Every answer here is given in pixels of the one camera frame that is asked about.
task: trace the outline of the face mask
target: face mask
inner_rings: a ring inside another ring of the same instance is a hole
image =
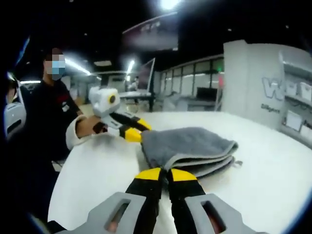
[[[65,73],[65,58],[63,55],[53,57],[52,66],[50,69],[47,69],[47,73],[52,75],[53,80],[58,80]]]

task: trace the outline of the gray gripper housing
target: gray gripper housing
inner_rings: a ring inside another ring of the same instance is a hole
[[[84,224],[74,230],[65,230],[57,234],[111,234],[107,231],[107,227],[124,204],[128,204],[128,207],[122,215],[115,233],[133,234],[145,199],[144,196],[115,193],[93,208]],[[225,226],[225,231],[221,234],[267,234],[255,232],[247,227],[243,223],[241,214],[214,194],[187,197],[185,201],[192,214],[197,234],[215,233],[203,208],[207,202],[213,206]]]
[[[204,205],[210,205],[216,211],[225,230],[221,234],[267,234],[258,233],[243,223],[240,212],[229,206],[214,194],[191,196],[185,198],[192,214],[197,234],[214,234],[211,222],[207,222],[207,213]]]
[[[111,234],[107,230],[113,218],[118,215],[122,205],[128,204],[118,223],[116,234],[133,234],[139,212],[146,197],[127,193],[115,193],[104,202],[93,208],[87,221],[74,230],[65,230],[57,234]]]

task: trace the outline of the person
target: person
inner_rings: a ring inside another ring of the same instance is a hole
[[[34,141],[42,156],[51,161],[67,158],[71,148],[81,143],[81,138],[95,134],[93,127],[100,118],[87,118],[75,104],[61,81],[65,69],[65,58],[62,51],[53,48],[43,62],[43,79],[32,91],[31,125],[34,127]],[[74,143],[66,141],[69,125],[74,127],[68,132],[75,137]]]
[[[135,81],[133,83],[131,83],[128,87],[128,91],[137,91],[137,87],[138,87],[138,76],[135,78]],[[135,99],[135,104],[138,105],[138,99]]]
[[[32,125],[32,102],[26,101],[29,91],[14,78],[9,79],[8,83],[4,126],[13,195],[24,210],[47,221],[58,173],[51,160],[45,157],[45,151],[38,149],[31,137],[36,126]],[[95,117],[87,118],[84,115],[75,118],[66,129],[66,145],[71,149],[86,141],[87,136],[93,133],[90,124],[98,121]]]

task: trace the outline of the white wall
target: white wall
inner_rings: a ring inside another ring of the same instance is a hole
[[[65,76],[60,79],[66,85],[67,90],[70,90],[70,76]]]
[[[114,81],[114,78],[120,78],[122,81]],[[119,93],[125,92],[125,75],[112,75],[108,78],[108,87],[115,88]]]
[[[87,83],[86,82],[79,82],[78,85],[78,97],[82,100],[87,98]]]
[[[288,61],[312,67],[309,54],[293,47],[247,44],[244,40],[225,43],[222,111],[278,128],[284,105],[282,55]],[[280,113],[268,112],[262,104]]]

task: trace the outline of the folded towel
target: folded towel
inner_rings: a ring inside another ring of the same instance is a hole
[[[229,168],[238,143],[203,128],[144,131],[142,150],[151,168],[180,168],[196,177]]]

